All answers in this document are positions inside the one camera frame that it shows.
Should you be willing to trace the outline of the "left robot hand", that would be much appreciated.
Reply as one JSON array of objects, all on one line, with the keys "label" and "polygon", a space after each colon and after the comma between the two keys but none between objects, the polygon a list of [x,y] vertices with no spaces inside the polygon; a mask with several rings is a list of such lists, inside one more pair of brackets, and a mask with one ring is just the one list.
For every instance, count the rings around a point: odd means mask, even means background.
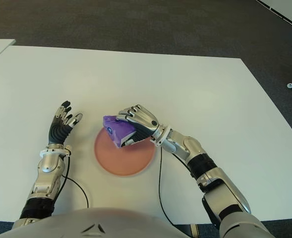
[{"label": "left robot hand", "polygon": [[82,120],[83,114],[69,114],[70,101],[64,101],[57,109],[48,134],[49,144],[64,144],[74,127]]}]

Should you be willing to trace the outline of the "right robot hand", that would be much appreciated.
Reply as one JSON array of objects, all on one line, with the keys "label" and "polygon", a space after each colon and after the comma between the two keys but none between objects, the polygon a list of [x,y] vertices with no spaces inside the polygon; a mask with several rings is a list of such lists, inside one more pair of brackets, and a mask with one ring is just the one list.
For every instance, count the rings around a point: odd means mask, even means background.
[{"label": "right robot hand", "polygon": [[158,119],[140,104],[120,111],[116,119],[129,123],[135,129],[135,133],[123,142],[121,147],[137,143],[153,136],[159,127]]}]

